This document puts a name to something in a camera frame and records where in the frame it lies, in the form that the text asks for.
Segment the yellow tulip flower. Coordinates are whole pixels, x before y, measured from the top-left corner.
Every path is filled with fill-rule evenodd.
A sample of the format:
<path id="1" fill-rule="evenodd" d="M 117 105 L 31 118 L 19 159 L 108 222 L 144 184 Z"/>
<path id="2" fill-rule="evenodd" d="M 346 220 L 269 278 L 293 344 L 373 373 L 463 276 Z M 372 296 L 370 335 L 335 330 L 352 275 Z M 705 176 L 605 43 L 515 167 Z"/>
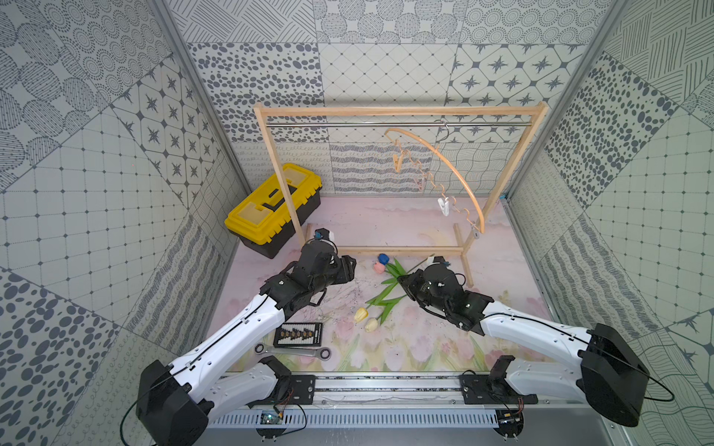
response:
<path id="1" fill-rule="evenodd" d="M 421 266 L 424 262 L 425 262 L 425 260 L 422 260 L 422 262 L 418 263 L 418 265 L 416 265 L 414 268 L 409 269 L 409 271 L 408 270 L 406 270 L 406 271 L 409 274 L 409 273 L 413 272 L 418 266 Z M 376 295 L 373 298 L 376 298 L 377 300 L 394 298 L 394 297 L 390 297 L 390 295 L 399 286 L 399 282 L 396 285 L 384 285 L 384 286 L 385 286 L 385 288 L 378 295 Z M 355 312 L 354 317 L 353 317 L 353 321 L 355 324 L 362 323 L 363 321 L 365 321 L 367 323 L 371 319 L 369 309 L 372 308 L 373 306 L 369 306 L 368 301 L 366 301 L 366 303 L 364 303 L 364 306 L 362 308 L 359 308 L 357 310 L 357 312 Z"/>

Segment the pink tulip flower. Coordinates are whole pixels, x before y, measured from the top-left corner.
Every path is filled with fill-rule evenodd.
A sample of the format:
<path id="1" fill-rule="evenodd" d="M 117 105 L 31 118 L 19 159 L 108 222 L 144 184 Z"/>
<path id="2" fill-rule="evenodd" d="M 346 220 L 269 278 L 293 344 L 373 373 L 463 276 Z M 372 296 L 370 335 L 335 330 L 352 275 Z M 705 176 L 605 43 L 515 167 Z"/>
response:
<path id="1" fill-rule="evenodd" d="M 391 258 L 385 263 L 378 261 L 373 265 L 373 270 L 377 274 L 384 274 L 385 279 L 381 282 L 384 285 L 396 285 L 400 277 L 406 276 L 408 272 L 403 265 L 396 259 Z"/>

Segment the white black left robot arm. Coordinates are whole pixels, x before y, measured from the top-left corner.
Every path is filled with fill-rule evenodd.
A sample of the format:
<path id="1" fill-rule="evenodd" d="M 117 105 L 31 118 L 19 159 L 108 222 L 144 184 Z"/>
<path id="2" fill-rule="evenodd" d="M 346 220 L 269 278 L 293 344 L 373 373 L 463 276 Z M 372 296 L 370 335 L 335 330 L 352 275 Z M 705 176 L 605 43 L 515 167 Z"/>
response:
<path id="1" fill-rule="evenodd" d="M 355 277 L 357 262 L 329 239 L 313 239 L 298 260 L 271 276 L 250 303 L 207 340 L 169 364 L 154 361 L 139 379 L 131 406 L 157 445 L 192 445 L 214 419 L 246 405 L 282 403 L 292 373 L 273 356 L 226 377 L 231 366 L 298 311 L 315 306 L 331 285 Z"/>

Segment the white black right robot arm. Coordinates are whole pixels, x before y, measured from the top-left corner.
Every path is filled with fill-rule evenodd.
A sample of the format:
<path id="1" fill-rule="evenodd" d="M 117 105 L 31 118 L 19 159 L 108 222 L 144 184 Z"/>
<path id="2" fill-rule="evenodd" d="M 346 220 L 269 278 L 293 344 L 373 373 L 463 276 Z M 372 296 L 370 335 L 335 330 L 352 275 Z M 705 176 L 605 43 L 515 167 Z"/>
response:
<path id="1" fill-rule="evenodd" d="M 462 331 L 511 341 L 550 358 L 548 363 L 497 362 L 492 377 L 498 387 L 581 401 L 621 426 L 639 425 L 650 374 L 615 328 L 570 326 L 515 310 L 465 289 L 442 258 L 397 282 L 422 310 Z"/>

